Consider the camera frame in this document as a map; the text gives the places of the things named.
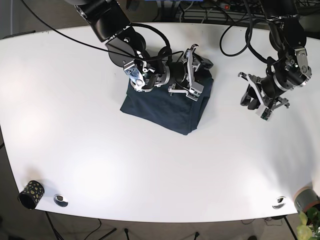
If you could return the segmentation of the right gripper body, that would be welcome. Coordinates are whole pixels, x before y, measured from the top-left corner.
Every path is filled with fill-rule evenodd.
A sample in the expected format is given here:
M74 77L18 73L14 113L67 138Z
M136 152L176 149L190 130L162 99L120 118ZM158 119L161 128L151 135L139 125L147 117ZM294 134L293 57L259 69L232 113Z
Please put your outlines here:
M205 89L201 80L201 74L205 70L193 69L193 53L196 53L197 47L197 44L193 44L178 61L165 65L165 81L160 83L161 94L182 94L195 102L198 101Z

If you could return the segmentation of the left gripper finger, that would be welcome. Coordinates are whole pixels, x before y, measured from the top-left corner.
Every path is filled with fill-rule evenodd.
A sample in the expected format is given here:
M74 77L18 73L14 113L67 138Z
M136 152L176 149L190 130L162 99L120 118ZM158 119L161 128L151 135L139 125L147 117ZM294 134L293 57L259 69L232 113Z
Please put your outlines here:
M247 107L248 110L257 110L261 105L255 90L250 85L242 96L240 105Z

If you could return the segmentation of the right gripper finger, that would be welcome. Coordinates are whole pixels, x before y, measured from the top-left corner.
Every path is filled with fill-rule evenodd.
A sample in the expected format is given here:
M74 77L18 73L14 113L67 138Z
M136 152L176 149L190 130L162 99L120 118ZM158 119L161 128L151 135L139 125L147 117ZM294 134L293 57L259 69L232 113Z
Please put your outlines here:
M195 72L201 69L209 71L213 66L214 64L209 59L193 53L193 69Z

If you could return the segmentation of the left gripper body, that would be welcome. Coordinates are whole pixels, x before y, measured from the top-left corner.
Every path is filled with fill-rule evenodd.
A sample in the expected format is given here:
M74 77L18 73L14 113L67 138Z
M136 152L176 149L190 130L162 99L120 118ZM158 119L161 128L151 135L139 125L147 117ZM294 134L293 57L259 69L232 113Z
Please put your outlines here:
M283 73L273 71L264 78L243 72L238 76L245 79L254 89L260 101L260 106L255 109L256 114L265 121L271 118L275 109L282 106L287 109L290 107L289 100L282 97L282 94L303 85L303 74L299 70L292 69Z

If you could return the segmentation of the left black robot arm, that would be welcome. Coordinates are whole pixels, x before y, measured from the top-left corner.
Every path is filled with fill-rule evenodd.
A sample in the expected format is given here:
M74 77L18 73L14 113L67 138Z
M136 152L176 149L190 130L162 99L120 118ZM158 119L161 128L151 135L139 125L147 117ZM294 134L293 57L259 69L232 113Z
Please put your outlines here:
M299 22L299 14L292 0L262 0L264 21L269 26L269 40L277 51L278 59L262 57L252 46L253 27L262 19L253 19L248 10L249 26L245 32L245 48L267 65L264 78L240 72L239 77L248 82L241 106L255 110L259 117L269 120L273 111L281 106L290 107L282 94L295 87L303 87L312 76L306 51L307 37Z

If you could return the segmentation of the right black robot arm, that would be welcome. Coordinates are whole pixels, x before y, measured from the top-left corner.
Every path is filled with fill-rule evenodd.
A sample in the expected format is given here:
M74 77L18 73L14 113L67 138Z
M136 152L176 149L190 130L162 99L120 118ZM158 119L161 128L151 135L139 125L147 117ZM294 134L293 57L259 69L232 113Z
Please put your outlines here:
M132 23L115 0L70 0L80 16L88 23L100 42L104 43L110 60L121 67L136 92L150 92L168 85L171 94L185 94L197 101L204 85L196 79L196 72L209 70L213 63L196 53L197 44L173 61L171 45L167 37L153 26ZM159 35L165 46L156 56L146 50L144 37L135 27L146 28Z

